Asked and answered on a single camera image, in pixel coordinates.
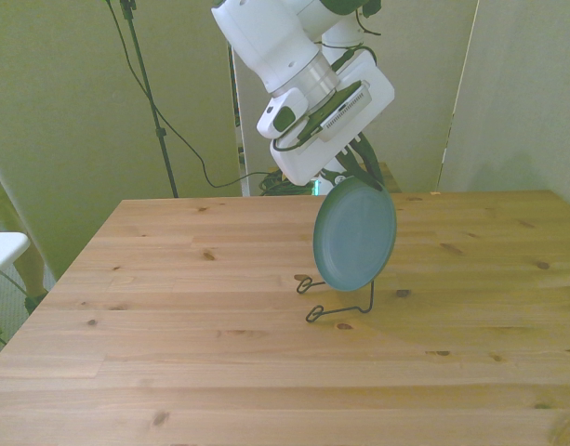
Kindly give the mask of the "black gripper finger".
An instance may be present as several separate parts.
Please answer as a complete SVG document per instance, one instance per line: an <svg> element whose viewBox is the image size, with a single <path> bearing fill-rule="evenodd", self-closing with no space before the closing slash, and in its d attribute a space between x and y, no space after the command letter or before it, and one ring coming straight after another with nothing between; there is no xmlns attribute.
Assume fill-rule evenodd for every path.
<svg viewBox="0 0 570 446"><path fill-rule="evenodd" d="M384 177L379 167L378 158L366 136L364 134L359 134L351 142L351 147L362 158L367 173L373 177L382 187L384 187Z"/></svg>
<svg viewBox="0 0 570 446"><path fill-rule="evenodd" d="M341 151L339 153L339 163L352 177L363 178L366 174L351 151Z"/></svg>

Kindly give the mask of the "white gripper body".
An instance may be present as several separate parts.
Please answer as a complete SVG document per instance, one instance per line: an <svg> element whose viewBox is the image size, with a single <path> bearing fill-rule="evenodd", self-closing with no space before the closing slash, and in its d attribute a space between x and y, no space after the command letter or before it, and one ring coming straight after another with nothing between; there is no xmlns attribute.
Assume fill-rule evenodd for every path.
<svg viewBox="0 0 570 446"><path fill-rule="evenodd" d="M271 154L294 184L306 184L390 105L394 89L373 57L360 52L338 75L323 107L271 142Z"/></svg>

